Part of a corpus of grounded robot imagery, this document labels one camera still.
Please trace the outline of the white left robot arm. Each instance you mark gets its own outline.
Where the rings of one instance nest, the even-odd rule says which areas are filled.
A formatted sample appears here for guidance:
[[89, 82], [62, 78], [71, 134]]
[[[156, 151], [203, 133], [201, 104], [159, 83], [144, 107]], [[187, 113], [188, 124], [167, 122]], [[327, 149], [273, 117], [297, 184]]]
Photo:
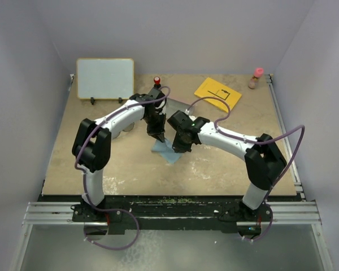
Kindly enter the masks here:
[[152, 88], [147, 94], [132, 95], [121, 107], [96, 120], [84, 119], [72, 147], [75, 169], [82, 171], [84, 194], [88, 205], [85, 215], [99, 221], [105, 215], [101, 203], [103, 192], [103, 169], [111, 156], [111, 141], [130, 125], [144, 120], [147, 134], [160, 142], [165, 141], [165, 105], [167, 94], [162, 87]]

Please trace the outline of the blue cleaning cloth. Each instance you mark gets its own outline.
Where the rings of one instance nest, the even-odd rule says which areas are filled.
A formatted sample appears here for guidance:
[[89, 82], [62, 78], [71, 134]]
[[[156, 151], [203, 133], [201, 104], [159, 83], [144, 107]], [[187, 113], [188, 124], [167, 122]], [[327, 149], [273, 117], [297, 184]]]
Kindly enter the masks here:
[[170, 164], [174, 164], [182, 157], [182, 153], [174, 152], [172, 142], [168, 139], [165, 139], [164, 142], [156, 140], [151, 151], [160, 154]]

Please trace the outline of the metal frame sunglasses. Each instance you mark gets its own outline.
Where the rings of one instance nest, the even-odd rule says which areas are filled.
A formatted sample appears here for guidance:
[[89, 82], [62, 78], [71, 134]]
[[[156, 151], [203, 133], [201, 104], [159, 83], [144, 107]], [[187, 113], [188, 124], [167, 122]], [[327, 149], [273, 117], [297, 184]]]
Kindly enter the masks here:
[[131, 123], [126, 128], [124, 128], [122, 131], [117, 133], [112, 133], [112, 139], [117, 138], [122, 132], [128, 133], [134, 128], [134, 123]]

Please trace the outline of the yellow framed whiteboard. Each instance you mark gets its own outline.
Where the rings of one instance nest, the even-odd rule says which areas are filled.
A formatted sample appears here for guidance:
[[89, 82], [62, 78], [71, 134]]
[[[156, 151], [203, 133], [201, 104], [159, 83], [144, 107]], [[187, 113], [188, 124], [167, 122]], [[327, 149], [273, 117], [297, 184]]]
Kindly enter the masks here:
[[128, 99], [134, 94], [134, 60], [78, 58], [76, 78], [78, 99]]

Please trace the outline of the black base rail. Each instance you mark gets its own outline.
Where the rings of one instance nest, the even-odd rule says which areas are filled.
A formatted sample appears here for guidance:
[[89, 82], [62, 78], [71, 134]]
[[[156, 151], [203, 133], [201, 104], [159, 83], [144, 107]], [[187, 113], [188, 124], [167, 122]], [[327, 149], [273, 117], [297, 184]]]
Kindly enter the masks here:
[[238, 196], [106, 196], [97, 209], [79, 196], [42, 196], [29, 205], [32, 220], [83, 225], [87, 235], [126, 231], [220, 231], [256, 238], [270, 222], [304, 221], [306, 202], [298, 196], [270, 197], [250, 211]]

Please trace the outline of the red black stamp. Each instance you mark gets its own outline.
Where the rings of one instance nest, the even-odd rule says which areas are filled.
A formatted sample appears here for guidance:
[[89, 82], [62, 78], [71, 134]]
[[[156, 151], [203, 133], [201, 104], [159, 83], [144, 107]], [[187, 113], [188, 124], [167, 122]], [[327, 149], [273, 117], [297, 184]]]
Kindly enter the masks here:
[[160, 85], [160, 77], [156, 76], [153, 78], [154, 85]]

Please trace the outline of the yellow book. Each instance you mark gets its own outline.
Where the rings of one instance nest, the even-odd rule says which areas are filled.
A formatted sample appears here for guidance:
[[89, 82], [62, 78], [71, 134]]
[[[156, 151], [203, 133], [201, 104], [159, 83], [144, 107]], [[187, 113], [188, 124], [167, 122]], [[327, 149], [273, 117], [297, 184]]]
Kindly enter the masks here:
[[223, 100], [223, 102], [220, 102], [217, 99], [206, 99], [207, 102], [226, 113], [228, 113], [228, 108], [224, 103], [226, 103], [230, 110], [232, 110], [242, 97], [241, 93], [210, 77], [206, 78], [204, 82], [200, 84], [200, 86], [194, 92], [194, 95], [199, 98], [215, 97]]

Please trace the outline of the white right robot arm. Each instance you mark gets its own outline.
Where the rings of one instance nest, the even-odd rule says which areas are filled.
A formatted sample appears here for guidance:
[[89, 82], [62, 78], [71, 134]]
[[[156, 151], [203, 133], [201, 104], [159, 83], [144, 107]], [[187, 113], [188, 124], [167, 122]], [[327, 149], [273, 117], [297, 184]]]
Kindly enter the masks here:
[[264, 144], [272, 137], [268, 134], [247, 136], [227, 129], [221, 132], [209, 119], [189, 116], [182, 111], [176, 111], [167, 122], [176, 131], [172, 144], [174, 152], [190, 152], [193, 144], [207, 145], [245, 162], [250, 185], [242, 198], [240, 215], [246, 221], [258, 217], [260, 205], [287, 165], [276, 143]]

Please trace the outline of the pink glasses case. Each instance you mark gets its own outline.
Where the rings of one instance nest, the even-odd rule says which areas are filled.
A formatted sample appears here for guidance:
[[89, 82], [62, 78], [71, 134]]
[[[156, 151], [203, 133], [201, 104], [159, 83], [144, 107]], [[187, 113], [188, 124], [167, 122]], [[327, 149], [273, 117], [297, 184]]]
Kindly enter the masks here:
[[190, 104], [187, 104], [185, 102], [182, 102], [176, 99], [167, 98], [166, 114], [167, 116], [172, 116], [176, 111], [180, 110], [184, 112], [185, 109], [189, 107], [190, 107]]

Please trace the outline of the pink capped small bottle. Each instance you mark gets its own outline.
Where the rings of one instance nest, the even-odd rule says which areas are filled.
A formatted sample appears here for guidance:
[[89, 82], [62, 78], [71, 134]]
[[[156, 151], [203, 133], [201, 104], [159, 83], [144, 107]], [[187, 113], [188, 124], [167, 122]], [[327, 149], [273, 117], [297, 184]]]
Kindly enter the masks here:
[[248, 83], [248, 87], [250, 89], [255, 89], [258, 85], [259, 79], [263, 76], [263, 74], [264, 74], [263, 68], [256, 68]]

